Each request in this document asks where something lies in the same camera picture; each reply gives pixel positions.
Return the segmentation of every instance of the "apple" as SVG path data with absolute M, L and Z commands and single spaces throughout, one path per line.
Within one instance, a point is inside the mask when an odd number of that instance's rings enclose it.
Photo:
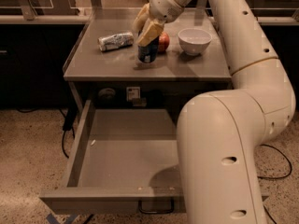
M 165 52 L 169 46 L 169 35 L 166 32 L 162 32 L 159 36 L 159 47 L 158 52 Z

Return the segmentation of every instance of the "floor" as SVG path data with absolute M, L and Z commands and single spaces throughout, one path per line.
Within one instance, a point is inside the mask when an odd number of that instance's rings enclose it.
M 103 0 L 104 7 L 141 7 L 147 0 Z M 89 7 L 89 0 L 78 0 L 78 7 Z M 87 215 L 55 215 L 38 196 L 43 189 L 57 189 L 67 163 L 61 143 L 64 116 L 58 109 L 23 113 L 0 110 L 0 223 L 84 223 Z M 281 180 L 260 180 L 269 197 L 265 207 L 278 224 L 299 223 L 299 114 L 275 140 L 267 143 L 283 152 L 292 163 L 292 174 Z M 66 134 L 66 152 L 72 146 Z M 270 147 L 256 148 L 258 175 L 280 176 L 289 171 L 285 158 Z M 95 215 L 89 223 L 167 224 L 187 223 L 186 214 L 162 216 Z

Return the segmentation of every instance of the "black cabinet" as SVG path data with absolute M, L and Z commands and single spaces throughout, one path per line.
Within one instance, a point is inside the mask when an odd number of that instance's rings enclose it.
M 0 25 L 0 107 L 68 106 L 63 65 L 79 25 Z
M 299 104 L 299 26 L 263 26 L 288 74 Z

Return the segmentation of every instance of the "white container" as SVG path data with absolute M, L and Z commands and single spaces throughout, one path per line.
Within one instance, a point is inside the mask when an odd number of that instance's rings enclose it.
M 181 48 L 191 56 L 203 53 L 212 40 L 212 35 L 199 28 L 186 28 L 178 33 Z

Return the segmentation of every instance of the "black cable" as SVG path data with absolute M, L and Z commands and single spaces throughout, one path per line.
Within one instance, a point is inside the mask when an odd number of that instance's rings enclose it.
M 63 117 L 66 118 L 66 114 L 64 113 L 64 111 L 62 109 L 60 109 L 60 108 L 58 110 L 63 115 Z
M 63 115 L 64 119 L 66 119 L 66 115 L 64 114 L 63 110 L 61 109 L 58 109 L 60 111 L 60 113 Z M 74 130 L 74 127 L 71 128 L 72 130 L 72 134 L 73 134 L 73 137 L 75 138 L 75 130 Z M 66 134 L 67 130 L 64 130 L 64 133 L 63 133 L 63 138 L 62 138 L 62 150 L 63 150 L 63 153 L 64 155 L 69 158 L 68 154 L 66 153 L 65 151 L 65 148 L 64 148 L 64 139 L 65 139 L 65 134 Z
M 265 205 L 263 206 L 265 213 L 269 216 L 269 218 L 273 221 L 274 224 L 277 224 L 276 221 L 272 218 L 272 216 L 270 215 L 268 209 L 265 207 Z
M 69 156 L 67 155 L 65 149 L 64 149 L 64 138 L 65 138 L 65 134 L 66 134 L 66 131 L 64 131 L 64 134 L 63 134 L 63 139 L 62 139 L 62 150 L 63 150 L 63 153 L 64 155 L 69 158 Z
M 87 224 L 90 222 L 90 220 L 93 218 L 94 214 L 90 214 L 89 217 L 87 217 L 87 219 L 83 222 L 83 224 Z
M 73 99 L 68 106 L 67 114 L 65 115 L 64 118 L 64 126 L 63 126 L 64 131 L 70 131 L 72 129 L 77 113 L 78 113 L 77 104 Z
M 26 114 L 26 113 L 35 112 L 35 111 L 38 110 L 38 108 L 32 108 L 32 109 L 19 109 L 19 108 L 17 108 L 16 110 L 19 111 L 20 113 Z
M 290 166 L 290 171 L 284 175 L 284 176 L 258 176 L 258 178 L 261 178 L 261 179 L 268 179 L 268 180 L 278 180 L 278 179 L 283 179 L 283 178 L 286 178 L 288 177 L 289 175 L 291 175 L 292 173 L 292 163 L 290 162 L 290 160 L 287 158 L 287 156 L 285 154 L 283 154 L 279 149 L 273 147 L 273 146 L 269 146 L 269 145 L 266 145 L 266 144 L 262 144 L 261 146 L 264 146 L 264 147 L 271 147 L 273 148 L 274 150 L 276 150 L 277 152 L 279 152 L 285 159 L 286 161 L 288 162 L 289 166 Z

